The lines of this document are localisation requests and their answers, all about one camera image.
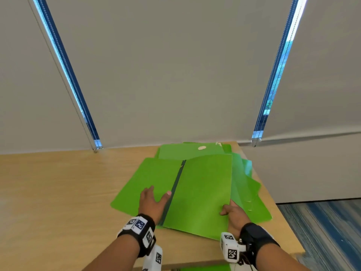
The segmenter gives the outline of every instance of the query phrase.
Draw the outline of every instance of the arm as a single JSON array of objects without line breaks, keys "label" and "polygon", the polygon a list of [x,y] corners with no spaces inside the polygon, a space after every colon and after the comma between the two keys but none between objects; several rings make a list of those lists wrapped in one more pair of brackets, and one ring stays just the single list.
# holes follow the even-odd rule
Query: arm
[{"label": "arm", "polygon": [[[232,200],[229,205],[223,206],[220,214],[228,215],[228,231],[236,238],[239,237],[243,226],[251,222],[246,212]],[[260,248],[256,265],[258,271],[309,271],[275,244],[266,244]]]},{"label": "arm", "polygon": [[[139,214],[150,216],[158,224],[171,191],[165,193],[159,202],[154,200],[154,187],[145,188],[140,194]],[[140,247],[131,235],[122,235],[113,241],[83,271],[130,271],[138,258]]]}]

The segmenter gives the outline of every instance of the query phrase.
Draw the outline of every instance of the person's left hand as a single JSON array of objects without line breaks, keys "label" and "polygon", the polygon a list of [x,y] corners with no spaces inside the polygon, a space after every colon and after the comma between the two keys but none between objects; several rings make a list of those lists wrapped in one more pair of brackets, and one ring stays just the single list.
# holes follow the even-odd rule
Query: person's left hand
[{"label": "person's left hand", "polygon": [[144,188],[140,194],[138,214],[145,214],[150,216],[157,225],[162,217],[165,204],[172,195],[171,191],[167,191],[159,202],[156,202],[153,194],[154,186]]}]

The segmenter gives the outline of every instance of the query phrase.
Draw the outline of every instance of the stack of green folders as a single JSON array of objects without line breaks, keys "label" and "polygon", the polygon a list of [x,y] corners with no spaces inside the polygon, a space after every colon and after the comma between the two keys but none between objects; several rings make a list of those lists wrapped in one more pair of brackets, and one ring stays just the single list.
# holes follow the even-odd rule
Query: stack of green folders
[{"label": "stack of green folders", "polygon": [[154,158],[144,159],[111,206],[136,216],[140,193],[151,185],[157,201],[172,191],[162,227],[219,240],[228,227],[228,217],[219,212],[230,199],[254,223],[272,219],[258,196],[261,185],[252,179],[252,162],[232,153],[227,144],[162,145]]}]

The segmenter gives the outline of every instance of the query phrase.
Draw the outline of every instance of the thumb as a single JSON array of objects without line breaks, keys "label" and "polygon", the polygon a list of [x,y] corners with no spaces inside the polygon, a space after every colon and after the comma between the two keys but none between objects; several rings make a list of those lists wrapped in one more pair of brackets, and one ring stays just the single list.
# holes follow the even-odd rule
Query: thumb
[{"label": "thumb", "polygon": [[167,193],[165,193],[162,198],[160,199],[159,203],[164,207],[165,204],[167,203],[167,201],[170,199],[172,195],[172,191],[167,191]]},{"label": "thumb", "polygon": [[224,215],[228,215],[229,212],[232,211],[232,206],[230,205],[223,205],[222,210],[220,212],[220,215],[224,216]]}]

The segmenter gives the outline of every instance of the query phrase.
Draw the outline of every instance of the wooden tabletop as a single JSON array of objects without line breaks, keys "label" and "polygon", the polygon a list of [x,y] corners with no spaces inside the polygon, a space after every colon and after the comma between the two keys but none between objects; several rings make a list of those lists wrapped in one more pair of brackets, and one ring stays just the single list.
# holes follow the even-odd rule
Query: wooden tabletop
[{"label": "wooden tabletop", "polygon": [[[233,152],[245,155],[235,142]],[[129,215],[110,202],[157,147],[0,155],[2,270],[81,270],[115,238]],[[260,181],[253,171],[255,180]],[[262,185],[259,196],[273,220],[261,225],[288,253],[300,242]],[[162,269],[223,262],[219,242],[157,229]],[[135,269],[141,270],[143,260]]]}]

